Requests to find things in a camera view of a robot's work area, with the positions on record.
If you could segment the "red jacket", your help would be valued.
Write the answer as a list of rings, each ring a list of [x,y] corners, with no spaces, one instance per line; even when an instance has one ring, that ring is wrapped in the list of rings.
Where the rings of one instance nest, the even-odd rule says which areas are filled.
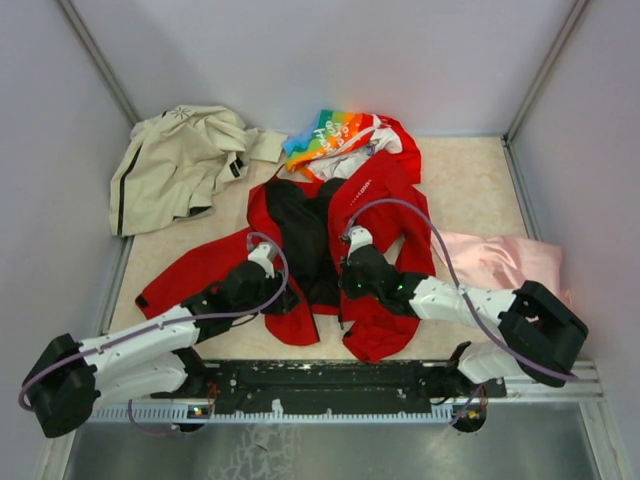
[[[319,342],[318,314],[338,315],[350,323],[343,344],[357,359],[377,362],[403,350],[419,326],[415,318],[393,314],[374,298],[350,300],[338,290],[338,267],[348,246],[341,236],[351,217],[367,228],[381,252],[401,239],[395,262],[401,271],[432,275],[431,231],[421,219],[427,199],[415,188],[417,154],[379,152],[348,179],[305,183],[272,177],[248,194],[248,225],[231,235],[200,245],[164,270],[136,297],[151,319],[223,279],[247,255],[246,237],[267,234],[284,250],[296,307],[265,318],[267,330],[293,346]]]

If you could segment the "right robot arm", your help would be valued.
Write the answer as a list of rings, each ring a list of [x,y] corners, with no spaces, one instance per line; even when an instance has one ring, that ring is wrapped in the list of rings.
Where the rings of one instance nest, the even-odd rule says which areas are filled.
[[[539,282],[499,290],[454,285],[400,272],[372,245],[342,261],[340,285],[348,298],[371,297],[397,316],[480,329],[486,342],[464,347],[446,372],[448,387],[461,396],[488,380],[518,374],[560,388],[575,380],[572,369],[589,334],[586,324]]]

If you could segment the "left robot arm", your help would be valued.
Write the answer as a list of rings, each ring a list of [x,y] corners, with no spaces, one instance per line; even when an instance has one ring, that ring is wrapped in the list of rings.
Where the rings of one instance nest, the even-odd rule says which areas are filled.
[[[195,346],[227,333],[239,319],[289,305],[288,280],[286,267],[246,260],[223,281],[144,323],[80,341],[57,336],[23,380],[19,404],[45,437],[58,438],[112,404],[159,393],[197,396],[208,373]]]

